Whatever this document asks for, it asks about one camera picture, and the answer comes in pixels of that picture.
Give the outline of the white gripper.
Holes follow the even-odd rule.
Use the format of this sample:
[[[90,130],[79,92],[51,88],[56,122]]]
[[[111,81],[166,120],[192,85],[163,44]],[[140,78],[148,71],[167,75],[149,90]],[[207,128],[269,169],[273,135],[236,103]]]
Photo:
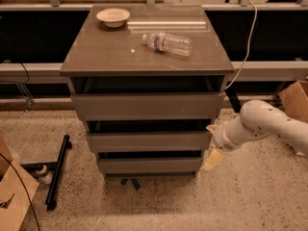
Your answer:
[[[226,154],[222,150],[232,151],[238,148],[227,136],[224,128],[224,124],[221,125],[208,125],[206,129],[213,134],[213,142],[216,148],[206,158],[201,169],[209,172],[218,166],[226,157]]]

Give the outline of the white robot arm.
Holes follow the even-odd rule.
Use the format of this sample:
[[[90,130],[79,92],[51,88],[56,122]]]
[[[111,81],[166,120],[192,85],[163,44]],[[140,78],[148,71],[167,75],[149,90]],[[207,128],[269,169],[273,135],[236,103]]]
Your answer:
[[[228,152],[248,141],[259,141],[270,135],[308,155],[308,124],[287,116],[261,100],[247,101],[237,117],[219,125],[208,125],[207,130],[213,135],[214,147],[201,167],[206,172],[219,165]]]

